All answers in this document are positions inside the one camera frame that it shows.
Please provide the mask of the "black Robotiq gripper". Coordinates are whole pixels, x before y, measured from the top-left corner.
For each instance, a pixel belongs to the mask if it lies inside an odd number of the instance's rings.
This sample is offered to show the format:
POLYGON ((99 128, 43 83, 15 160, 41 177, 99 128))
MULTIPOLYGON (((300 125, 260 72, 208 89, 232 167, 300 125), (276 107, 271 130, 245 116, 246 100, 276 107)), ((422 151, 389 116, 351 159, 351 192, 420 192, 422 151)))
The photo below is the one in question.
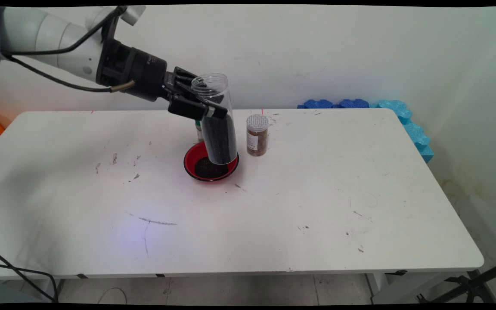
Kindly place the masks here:
POLYGON ((175 67, 174 74, 175 84, 192 92, 193 99, 172 94, 165 84, 167 61, 116 39, 107 39, 102 45, 96 82, 105 87, 133 82, 131 87, 120 91, 151 102, 167 99, 168 112, 193 120, 226 117, 228 109, 219 104, 227 94, 227 76, 221 73, 195 76, 179 67, 175 67))

